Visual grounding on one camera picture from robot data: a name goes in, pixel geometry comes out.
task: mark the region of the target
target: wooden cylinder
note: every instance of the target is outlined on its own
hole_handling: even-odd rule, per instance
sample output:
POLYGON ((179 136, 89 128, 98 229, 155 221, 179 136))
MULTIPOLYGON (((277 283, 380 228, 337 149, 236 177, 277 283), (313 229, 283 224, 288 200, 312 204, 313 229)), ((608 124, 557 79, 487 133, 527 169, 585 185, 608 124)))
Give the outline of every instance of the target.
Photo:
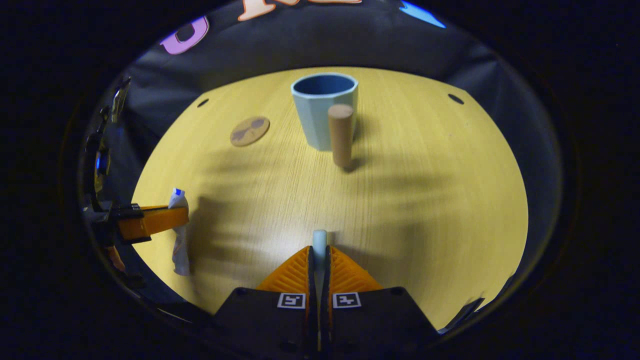
POLYGON ((345 104, 336 104, 329 108, 328 114, 333 162, 339 167, 347 167, 351 164, 353 108, 345 104))

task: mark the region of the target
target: round table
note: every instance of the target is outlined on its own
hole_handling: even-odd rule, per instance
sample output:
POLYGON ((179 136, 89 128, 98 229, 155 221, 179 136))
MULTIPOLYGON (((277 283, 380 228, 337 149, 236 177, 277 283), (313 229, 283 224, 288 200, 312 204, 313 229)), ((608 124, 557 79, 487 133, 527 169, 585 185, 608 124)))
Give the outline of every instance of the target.
POLYGON ((382 286, 404 286, 439 329, 470 301, 498 294, 527 237, 522 176, 489 115, 464 90, 389 70, 288 70, 202 94, 154 149, 132 201, 166 204, 173 187, 189 201, 192 275, 173 272, 171 230, 134 247, 212 313, 325 229, 382 286), (306 143, 290 85, 316 72, 360 82, 351 172, 306 143), (231 145, 234 126, 257 115, 269 131, 231 145))

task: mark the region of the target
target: light blue cup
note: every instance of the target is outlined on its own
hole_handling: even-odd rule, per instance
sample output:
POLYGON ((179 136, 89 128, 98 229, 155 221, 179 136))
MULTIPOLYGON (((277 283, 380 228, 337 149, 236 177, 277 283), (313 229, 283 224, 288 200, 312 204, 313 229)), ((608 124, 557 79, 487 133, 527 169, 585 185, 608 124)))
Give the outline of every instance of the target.
MULTIPOLYGON (((293 101, 309 146, 331 151, 331 134, 327 111, 334 104, 358 106, 358 81, 337 72, 304 76, 291 84, 293 101)), ((356 116, 353 116, 355 129, 356 116)))

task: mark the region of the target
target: cork coaster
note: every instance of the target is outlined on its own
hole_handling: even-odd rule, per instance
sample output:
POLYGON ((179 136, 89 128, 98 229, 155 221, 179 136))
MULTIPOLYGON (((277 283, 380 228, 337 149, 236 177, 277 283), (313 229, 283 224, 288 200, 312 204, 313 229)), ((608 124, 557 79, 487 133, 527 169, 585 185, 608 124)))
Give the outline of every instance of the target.
POLYGON ((245 146, 258 141, 269 129, 269 119, 262 116, 250 117, 242 121, 231 131, 231 144, 245 146))

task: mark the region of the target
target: black fabric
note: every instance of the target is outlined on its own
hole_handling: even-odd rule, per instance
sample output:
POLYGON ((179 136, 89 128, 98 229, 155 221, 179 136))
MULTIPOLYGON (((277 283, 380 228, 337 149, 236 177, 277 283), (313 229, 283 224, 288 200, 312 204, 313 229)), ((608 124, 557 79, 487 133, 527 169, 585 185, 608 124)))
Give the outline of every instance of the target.
POLYGON ((243 6, 234 1, 206 15, 208 34, 185 53, 169 54, 159 39, 124 72, 132 83, 123 121, 106 135, 114 149, 105 184, 107 198, 116 203, 131 200, 153 148, 202 92, 293 68, 341 65, 398 70, 466 90, 511 146, 529 206, 519 276, 535 262, 552 230, 562 195, 562 164, 549 114, 533 89, 498 54, 438 15, 445 29, 413 18, 400 7, 395 0, 278 3, 270 13, 239 22, 243 6))

